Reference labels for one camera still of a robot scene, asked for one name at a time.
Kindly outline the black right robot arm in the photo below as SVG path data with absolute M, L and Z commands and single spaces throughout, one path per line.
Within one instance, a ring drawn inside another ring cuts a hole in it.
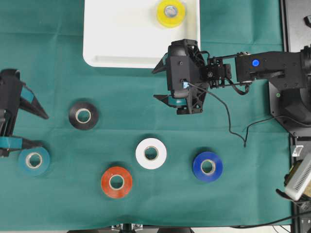
M 174 41 L 153 73 L 166 72 L 167 95 L 156 98 L 179 115 L 197 114 L 203 110 L 206 91 L 232 87 L 246 95 L 256 80 L 270 85 L 271 115 L 289 133 L 298 137 L 311 131 L 311 49 L 299 52 L 269 51 L 233 54 L 237 80 L 232 81 L 231 66 L 225 56 L 204 58 L 195 40 Z

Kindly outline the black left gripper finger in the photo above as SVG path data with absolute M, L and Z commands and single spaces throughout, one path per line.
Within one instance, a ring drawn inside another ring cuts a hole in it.
M 42 147 L 43 143 L 39 141 L 32 141 L 23 137 L 15 136 L 1 136 L 0 137 L 0 150 L 1 151 L 14 151 Z
M 23 86 L 20 94 L 20 109 L 34 114 L 43 119 L 48 119 L 49 116 L 35 97 L 32 90 L 30 90 L 27 86 Z

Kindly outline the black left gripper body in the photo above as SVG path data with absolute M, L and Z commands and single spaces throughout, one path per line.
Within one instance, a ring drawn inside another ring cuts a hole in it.
M 0 72 L 0 136 L 13 136 L 22 87 L 19 70 L 4 69 Z M 0 150 L 0 156 L 7 157 L 10 152 Z

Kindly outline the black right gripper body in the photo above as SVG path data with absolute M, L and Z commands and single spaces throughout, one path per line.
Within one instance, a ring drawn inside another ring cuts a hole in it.
M 186 106 L 177 108 L 178 115 L 196 114 L 203 111 L 206 90 L 224 86 L 226 79 L 231 79 L 231 65 L 224 64 L 222 58 L 210 58 L 209 52 L 201 51 L 197 41 L 187 39 L 189 53 L 189 75 L 183 81 L 189 90 Z

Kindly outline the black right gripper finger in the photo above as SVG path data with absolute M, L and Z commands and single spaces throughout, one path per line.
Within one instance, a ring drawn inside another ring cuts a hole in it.
M 186 106 L 186 99 L 175 99 L 171 95 L 153 95 L 153 97 L 172 108 Z
M 166 72 L 167 71 L 167 60 L 168 60 L 169 54 L 166 53 L 164 56 L 160 59 L 156 67 L 153 69 L 152 74 L 157 74 L 160 72 Z

